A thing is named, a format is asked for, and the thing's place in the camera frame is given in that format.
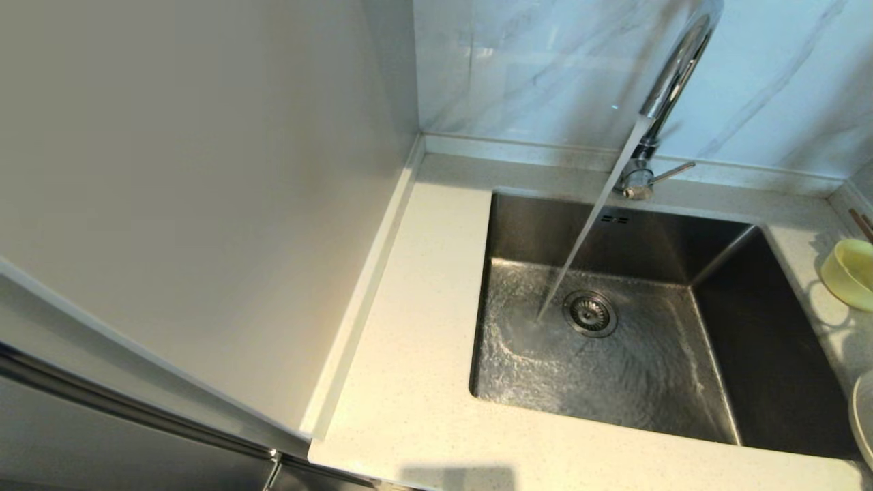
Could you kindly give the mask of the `chrome gooseneck faucet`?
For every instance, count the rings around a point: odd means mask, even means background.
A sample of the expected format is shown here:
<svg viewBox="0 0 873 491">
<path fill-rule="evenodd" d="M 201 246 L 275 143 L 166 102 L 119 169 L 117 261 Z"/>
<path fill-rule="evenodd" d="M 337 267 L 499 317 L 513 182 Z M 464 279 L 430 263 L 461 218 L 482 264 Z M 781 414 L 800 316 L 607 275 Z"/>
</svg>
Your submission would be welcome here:
<svg viewBox="0 0 873 491">
<path fill-rule="evenodd" d="M 636 140 L 636 148 L 629 158 L 621 158 L 621 176 L 613 190 L 627 200 L 648 200 L 653 187 L 695 167 L 689 161 L 655 176 L 651 160 L 660 146 L 660 133 L 679 97 L 688 86 L 693 72 L 715 31 L 724 10 L 724 0 L 700 0 L 672 51 L 665 59 L 651 92 L 643 102 L 640 115 L 647 120 L 645 133 Z"/>
</svg>

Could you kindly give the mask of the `yellow plastic bowl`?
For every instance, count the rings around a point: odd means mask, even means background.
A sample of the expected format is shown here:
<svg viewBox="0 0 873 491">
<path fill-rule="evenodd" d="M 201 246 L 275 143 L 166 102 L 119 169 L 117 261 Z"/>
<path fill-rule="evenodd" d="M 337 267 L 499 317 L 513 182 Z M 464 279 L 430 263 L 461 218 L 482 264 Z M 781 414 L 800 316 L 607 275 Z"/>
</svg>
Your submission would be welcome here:
<svg viewBox="0 0 873 491">
<path fill-rule="evenodd" d="M 843 239 L 820 268 L 821 282 L 842 303 L 873 312 L 873 243 Z"/>
</svg>

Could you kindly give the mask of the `brown wooden chopstick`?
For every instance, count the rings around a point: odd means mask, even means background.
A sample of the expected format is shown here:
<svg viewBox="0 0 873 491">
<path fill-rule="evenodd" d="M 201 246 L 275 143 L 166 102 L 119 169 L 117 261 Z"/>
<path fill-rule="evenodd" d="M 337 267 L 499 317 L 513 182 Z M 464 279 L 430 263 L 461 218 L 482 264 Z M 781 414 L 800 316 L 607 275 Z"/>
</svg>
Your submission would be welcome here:
<svg viewBox="0 0 873 491">
<path fill-rule="evenodd" d="M 855 208 L 849 208 L 848 213 L 861 230 L 861 233 L 863 233 L 867 242 L 873 243 L 873 221 L 870 221 L 867 215 L 861 214 Z"/>
</svg>

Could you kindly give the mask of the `white round plate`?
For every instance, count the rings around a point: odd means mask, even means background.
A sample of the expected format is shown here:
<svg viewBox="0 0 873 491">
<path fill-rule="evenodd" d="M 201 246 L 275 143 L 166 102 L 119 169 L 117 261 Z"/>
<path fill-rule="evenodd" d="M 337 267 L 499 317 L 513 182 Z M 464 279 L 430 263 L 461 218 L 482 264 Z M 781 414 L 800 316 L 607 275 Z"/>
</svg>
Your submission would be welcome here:
<svg viewBox="0 0 873 491">
<path fill-rule="evenodd" d="M 853 385 L 849 425 L 863 461 L 873 473 L 873 369 L 863 373 Z"/>
</svg>

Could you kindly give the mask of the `stainless steel sink basin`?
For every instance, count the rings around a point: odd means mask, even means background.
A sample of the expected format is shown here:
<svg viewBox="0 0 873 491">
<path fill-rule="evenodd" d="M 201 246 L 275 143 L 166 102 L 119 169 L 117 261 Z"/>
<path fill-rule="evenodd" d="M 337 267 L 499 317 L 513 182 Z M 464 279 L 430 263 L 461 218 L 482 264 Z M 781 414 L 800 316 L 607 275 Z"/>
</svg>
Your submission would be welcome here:
<svg viewBox="0 0 873 491">
<path fill-rule="evenodd" d="M 517 408 L 729 445 L 860 460 L 848 402 L 770 240 L 754 224 L 490 199 L 469 391 Z M 573 291 L 618 327 L 565 322 Z"/>
</svg>

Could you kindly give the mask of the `round metal drain strainer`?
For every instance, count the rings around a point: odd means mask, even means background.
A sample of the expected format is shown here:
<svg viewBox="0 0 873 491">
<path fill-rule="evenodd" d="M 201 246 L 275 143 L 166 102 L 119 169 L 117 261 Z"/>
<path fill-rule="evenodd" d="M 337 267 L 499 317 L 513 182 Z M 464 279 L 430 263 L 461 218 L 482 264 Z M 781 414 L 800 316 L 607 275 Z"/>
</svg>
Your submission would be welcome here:
<svg viewBox="0 0 873 491">
<path fill-rule="evenodd" d="M 562 303 L 562 314 L 571 329 L 587 338 L 607 338 L 618 327 L 614 306 L 595 291 L 571 292 Z"/>
</svg>

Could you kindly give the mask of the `white refrigerator side panel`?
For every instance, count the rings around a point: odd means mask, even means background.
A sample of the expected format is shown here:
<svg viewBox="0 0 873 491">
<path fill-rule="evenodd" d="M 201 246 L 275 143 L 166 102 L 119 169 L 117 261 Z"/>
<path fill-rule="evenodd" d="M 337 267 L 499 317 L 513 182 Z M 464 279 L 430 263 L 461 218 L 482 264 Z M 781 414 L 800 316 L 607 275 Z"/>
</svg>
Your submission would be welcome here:
<svg viewBox="0 0 873 491">
<path fill-rule="evenodd" d="M 312 438 L 417 109 L 413 0 L 0 0 L 0 271 Z"/>
</svg>

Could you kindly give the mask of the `grey steel refrigerator door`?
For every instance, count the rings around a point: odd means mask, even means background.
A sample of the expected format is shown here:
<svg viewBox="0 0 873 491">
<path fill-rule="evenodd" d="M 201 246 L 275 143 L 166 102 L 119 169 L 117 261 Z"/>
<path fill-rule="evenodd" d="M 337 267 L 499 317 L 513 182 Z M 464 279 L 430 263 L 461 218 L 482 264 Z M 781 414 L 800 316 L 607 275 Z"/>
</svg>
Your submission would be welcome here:
<svg viewBox="0 0 873 491">
<path fill-rule="evenodd" d="M 308 442 L 121 347 L 0 276 L 0 342 L 141 403 L 277 449 L 256 459 L 70 403 L 0 376 L 0 491 L 375 491 L 315 466 Z"/>
</svg>

